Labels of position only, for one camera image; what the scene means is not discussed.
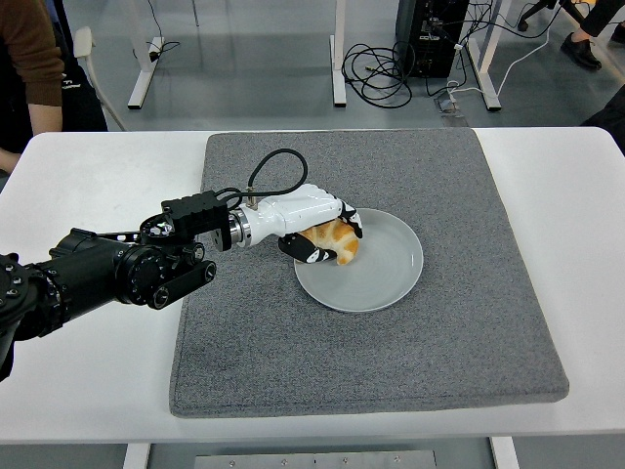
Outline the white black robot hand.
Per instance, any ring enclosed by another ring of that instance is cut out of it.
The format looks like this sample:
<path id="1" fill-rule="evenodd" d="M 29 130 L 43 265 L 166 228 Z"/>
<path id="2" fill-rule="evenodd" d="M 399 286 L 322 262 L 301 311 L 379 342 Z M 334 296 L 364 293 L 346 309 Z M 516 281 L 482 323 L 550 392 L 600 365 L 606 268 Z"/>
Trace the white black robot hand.
<path id="1" fill-rule="evenodd" d="M 241 224 L 236 241 L 239 246 L 256 245 L 276 235 L 283 253 L 307 264 L 335 260 L 347 265 L 362 239 L 356 209 L 311 184 L 287 194 L 267 196 L 257 208 L 242 206 L 235 214 Z"/>

